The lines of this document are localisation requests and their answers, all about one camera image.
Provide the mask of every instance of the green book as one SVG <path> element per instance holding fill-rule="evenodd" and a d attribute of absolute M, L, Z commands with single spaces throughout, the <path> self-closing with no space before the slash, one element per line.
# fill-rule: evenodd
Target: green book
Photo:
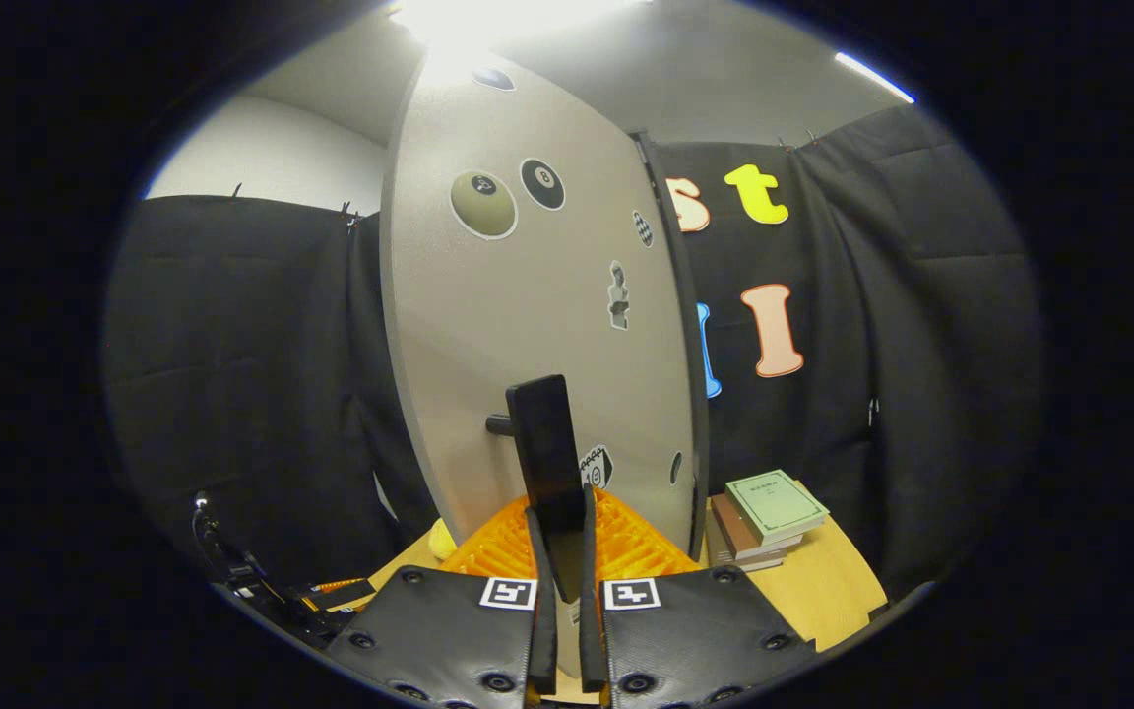
<path fill-rule="evenodd" d="M 743 515 L 760 547 L 813 529 L 828 510 L 781 471 L 730 481 L 725 492 Z"/>

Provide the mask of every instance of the ceiling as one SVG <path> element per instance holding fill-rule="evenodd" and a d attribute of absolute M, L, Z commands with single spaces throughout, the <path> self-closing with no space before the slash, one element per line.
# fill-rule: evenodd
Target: ceiling
<path fill-rule="evenodd" d="M 631 3 L 568 31 L 492 50 L 621 129 L 667 141 L 792 145 L 900 103 L 833 62 L 837 49 L 728 0 Z M 387 145 L 422 45 L 387 9 L 365 14 L 247 86 Z"/>

